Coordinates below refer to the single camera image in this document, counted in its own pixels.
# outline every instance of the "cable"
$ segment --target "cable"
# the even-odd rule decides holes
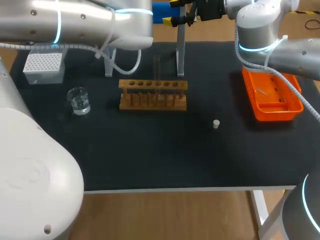
[[[261,69],[261,70],[265,70],[265,66],[262,65],[258,65],[258,64],[254,64],[251,62],[248,62],[246,60],[244,60],[239,53],[239,36],[238,36],[238,28],[237,28],[237,23],[235,23],[235,41],[234,41],[234,45],[235,45],[235,53],[236,56],[238,57],[238,59],[245,65],[254,68],[254,69]],[[301,95],[300,92],[298,92],[298,90],[291,84],[291,82],[289,82],[280,72],[278,72],[277,70],[271,68],[271,67],[267,67],[266,68],[267,71],[272,72],[273,74],[277,75],[278,77],[280,77],[284,83],[289,87],[289,89],[291,89],[291,91],[301,100],[302,104],[311,112],[311,114],[320,122],[320,114],[310,105],[310,103],[304,98],[304,96]]]
[[[318,29],[320,29],[320,26],[319,26],[319,27],[316,27],[316,28],[308,27],[308,23],[310,23],[310,22],[316,22],[316,23],[320,24],[320,21],[319,21],[319,20],[311,19],[311,20],[309,20],[309,21],[306,21],[306,23],[305,23],[305,25],[304,25],[304,27],[305,27],[306,29],[308,29],[308,30],[318,30]]]
[[[82,45],[82,44],[17,45],[17,44],[9,44],[9,43],[0,42],[0,48],[2,48],[2,49],[15,49],[15,50],[82,49],[82,50],[95,52],[98,54],[101,53],[100,50],[95,47]],[[102,53],[101,56],[105,59],[109,59],[109,56],[107,56],[105,53]],[[134,67],[129,71],[125,71],[125,70],[121,69],[119,66],[116,65],[116,63],[113,64],[113,68],[123,75],[131,75],[138,69],[140,62],[141,62],[141,56],[142,56],[142,51],[138,50],[138,56],[137,56],[136,63],[134,65]]]
[[[104,52],[105,48],[106,48],[106,47],[108,46],[108,44],[110,43],[111,38],[112,38],[112,36],[113,36],[113,34],[114,34],[115,20],[116,20],[116,11],[115,11],[113,8],[111,8],[111,7],[108,7],[108,9],[109,9],[109,10],[111,11],[111,13],[112,13],[111,23],[110,23],[110,24],[111,24],[110,32],[109,32],[109,34],[108,34],[108,37],[105,39],[102,47],[100,48],[99,52],[97,52],[97,53],[95,54],[95,57],[96,57],[97,59],[99,59],[99,58],[101,57],[102,53]]]

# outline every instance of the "black cable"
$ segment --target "black cable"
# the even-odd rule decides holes
[[[311,19],[311,20],[309,20],[309,21],[306,21],[306,23],[305,23],[305,25],[304,25],[304,27],[305,27],[306,29],[308,29],[308,30],[317,30],[317,29],[320,29],[320,26],[317,27],[317,28],[308,27],[307,25],[308,25],[308,23],[310,23],[310,22],[316,22],[316,23],[318,23],[318,24],[320,25],[320,21],[319,21],[319,20]]]

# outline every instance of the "metal stand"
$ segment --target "metal stand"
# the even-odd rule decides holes
[[[185,16],[186,6],[180,7],[180,16]],[[177,46],[176,46],[176,69],[177,76],[185,76],[185,46],[186,46],[186,25],[178,26]]]
[[[104,75],[108,78],[111,78],[114,72],[114,63],[116,59],[117,49],[111,49],[109,47],[106,47],[103,53],[109,57],[109,58],[104,58],[104,70],[105,70]]]

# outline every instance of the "white cable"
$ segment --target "white cable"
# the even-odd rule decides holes
[[[16,45],[16,44],[8,44],[8,43],[0,42],[0,48],[2,48],[2,49],[15,49],[15,50],[82,49],[82,50],[92,51],[95,53],[100,53],[99,49],[92,47],[92,46],[82,45],[82,44],[61,44],[61,45],[47,44],[47,45],[32,45],[31,46],[31,45]],[[105,59],[109,59],[109,56],[107,56],[104,53],[102,53],[101,56]],[[136,63],[134,65],[134,67],[129,71],[125,71],[125,70],[121,69],[115,63],[113,64],[113,68],[123,75],[131,75],[138,69],[140,62],[141,62],[141,56],[142,56],[142,51],[138,50],[138,57],[136,59]]]
[[[108,46],[108,44],[110,43],[111,38],[112,38],[112,36],[113,36],[113,34],[114,34],[115,21],[116,21],[116,11],[115,11],[113,8],[111,8],[111,7],[108,7],[108,9],[109,9],[109,10],[111,11],[111,13],[112,13],[111,23],[110,23],[110,24],[111,24],[110,32],[109,32],[109,34],[108,34],[108,37],[105,39],[102,47],[100,48],[99,52],[97,52],[97,53],[95,54],[95,57],[96,57],[97,59],[99,59],[99,58],[102,56],[102,53],[104,52],[105,48],[106,48],[106,47]]]
[[[288,35],[284,35],[280,40],[277,40],[276,43],[272,46],[272,48],[269,50],[264,61],[264,70],[267,70],[268,68],[269,58],[273,53],[273,51],[276,49],[276,47],[279,46],[280,43],[282,43],[284,40],[287,40],[287,39],[288,39]]]
[[[254,64],[251,62],[248,62],[246,60],[244,60],[239,53],[239,36],[238,36],[238,28],[237,28],[237,23],[235,23],[235,53],[236,56],[238,57],[238,59],[245,65],[255,68],[255,69],[265,69],[265,66],[262,65],[258,65],[258,64]],[[291,84],[291,82],[289,82],[280,72],[278,72],[277,70],[271,68],[271,67],[267,67],[266,70],[268,70],[269,72],[272,72],[273,74],[277,75],[279,78],[281,78],[284,83],[291,89],[291,91],[301,100],[301,102],[303,103],[303,105],[311,112],[311,114],[320,122],[320,114],[310,105],[310,103],[304,98],[304,96],[301,95],[300,92],[298,92],[298,90]]]

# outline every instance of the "small white cap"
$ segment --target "small white cap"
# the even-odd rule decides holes
[[[220,125],[220,121],[219,120],[214,120],[213,121],[213,128],[214,129],[217,129],[219,127],[219,125]]]

